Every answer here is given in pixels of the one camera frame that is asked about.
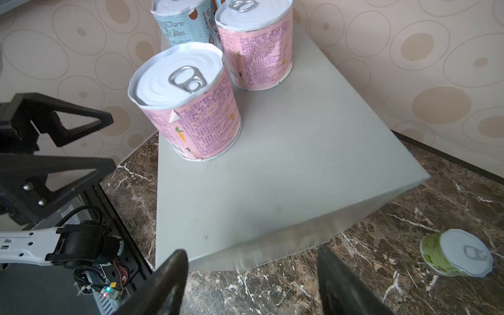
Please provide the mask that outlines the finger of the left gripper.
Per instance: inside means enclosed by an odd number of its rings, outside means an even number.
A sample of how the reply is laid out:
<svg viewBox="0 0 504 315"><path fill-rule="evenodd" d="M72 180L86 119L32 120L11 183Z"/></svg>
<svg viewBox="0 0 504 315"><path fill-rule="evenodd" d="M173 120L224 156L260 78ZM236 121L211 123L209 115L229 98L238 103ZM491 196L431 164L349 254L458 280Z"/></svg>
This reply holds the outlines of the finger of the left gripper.
<svg viewBox="0 0 504 315"><path fill-rule="evenodd" d="M39 223L116 168L98 157L1 155L1 214L19 224Z"/></svg>
<svg viewBox="0 0 504 315"><path fill-rule="evenodd" d="M94 122L68 129L59 114L94 118ZM1 151L35 152L39 135L48 134L63 147L114 123L110 113L78 106L40 93L18 93L1 103Z"/></svg>

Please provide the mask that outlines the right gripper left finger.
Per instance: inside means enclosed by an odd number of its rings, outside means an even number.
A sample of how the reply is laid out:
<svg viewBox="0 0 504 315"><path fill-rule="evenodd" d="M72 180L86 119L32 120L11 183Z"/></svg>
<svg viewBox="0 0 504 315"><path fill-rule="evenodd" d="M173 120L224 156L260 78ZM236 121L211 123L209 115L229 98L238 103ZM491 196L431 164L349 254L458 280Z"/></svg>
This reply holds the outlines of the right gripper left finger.
<svg viewBox="0 0 504 315"><path fill-rule="evenodd" d="M188 279L188 256L185 250L177 249L153 273L132 298L115 313L168 314L181 313Z"/></svg>

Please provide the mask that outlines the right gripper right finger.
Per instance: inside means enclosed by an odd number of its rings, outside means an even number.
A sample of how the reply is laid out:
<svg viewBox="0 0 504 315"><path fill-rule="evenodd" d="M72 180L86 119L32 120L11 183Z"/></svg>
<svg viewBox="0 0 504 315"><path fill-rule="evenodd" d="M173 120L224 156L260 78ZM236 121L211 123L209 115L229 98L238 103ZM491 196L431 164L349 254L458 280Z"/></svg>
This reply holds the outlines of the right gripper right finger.
<svg viewBox="0 0 504 315"><path fill-rule="evenodd" d="M318 248L316 265L324 314L394 314L327 246Z"/></svg>

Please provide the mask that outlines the green label can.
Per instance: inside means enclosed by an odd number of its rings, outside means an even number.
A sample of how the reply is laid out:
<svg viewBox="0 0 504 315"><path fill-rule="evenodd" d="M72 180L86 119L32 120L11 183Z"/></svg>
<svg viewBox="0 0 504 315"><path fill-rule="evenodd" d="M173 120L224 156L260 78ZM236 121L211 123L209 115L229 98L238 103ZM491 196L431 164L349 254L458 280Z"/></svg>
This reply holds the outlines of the green label can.
<svg viewBox="0 0 504 315"><path fill-rule="evenodd" d="M419 249L426 264L443 276L483 278L493 270L493 257L486 245L461 229L424 236Z"/></svg>

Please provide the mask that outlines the blue label can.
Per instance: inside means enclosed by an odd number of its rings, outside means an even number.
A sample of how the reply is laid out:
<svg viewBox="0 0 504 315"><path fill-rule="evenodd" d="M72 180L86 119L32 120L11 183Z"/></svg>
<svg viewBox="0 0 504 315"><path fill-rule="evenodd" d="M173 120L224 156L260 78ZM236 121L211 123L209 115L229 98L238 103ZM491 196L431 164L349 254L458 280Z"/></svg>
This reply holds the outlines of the blue label can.
<svg viewBox="0 0 504 315"><path fill-rule="evenodd" d="M157 0L151 13L170 46L200 42L223 49L211 0Z"/></svg>

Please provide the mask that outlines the grey metal cabinet box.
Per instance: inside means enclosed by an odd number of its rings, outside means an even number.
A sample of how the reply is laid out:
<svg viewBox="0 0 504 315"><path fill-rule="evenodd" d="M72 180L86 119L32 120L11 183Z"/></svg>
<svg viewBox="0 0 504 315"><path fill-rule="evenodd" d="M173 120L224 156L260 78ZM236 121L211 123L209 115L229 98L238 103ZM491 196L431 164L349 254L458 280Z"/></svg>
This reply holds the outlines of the grey metal cabinet box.
<svg viewBox="0 0 504 315"><path fill-rule="evenodd" d="M242 131L222 156L187 161L159 140L156 266L183 249L191 271L253 269L429 178L299 25L287 79L234 95Z"/></svg>

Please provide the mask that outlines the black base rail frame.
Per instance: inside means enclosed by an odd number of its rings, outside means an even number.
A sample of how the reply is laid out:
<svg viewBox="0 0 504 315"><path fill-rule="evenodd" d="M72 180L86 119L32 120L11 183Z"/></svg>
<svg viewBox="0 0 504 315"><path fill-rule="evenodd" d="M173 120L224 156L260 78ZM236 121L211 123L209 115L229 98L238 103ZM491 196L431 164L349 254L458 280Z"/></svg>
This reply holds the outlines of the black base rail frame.
<svg viewBox="0 0 504 315"><path fill-rule="evenodd" d="M152 267L100 186L84 191L38 224L29 224L24 228L4 228L1 233L51 228L69 212L89 205L102 211L104 226L111 235L120 237L124 242L119 260L129 270L131 278L123 295L117 299L106 299L96 291L80 291L76 276L84 282L101 283L93 272L75 272L63 266L1 264L2 314L114 314L146 282L153 272Z"/></svg>

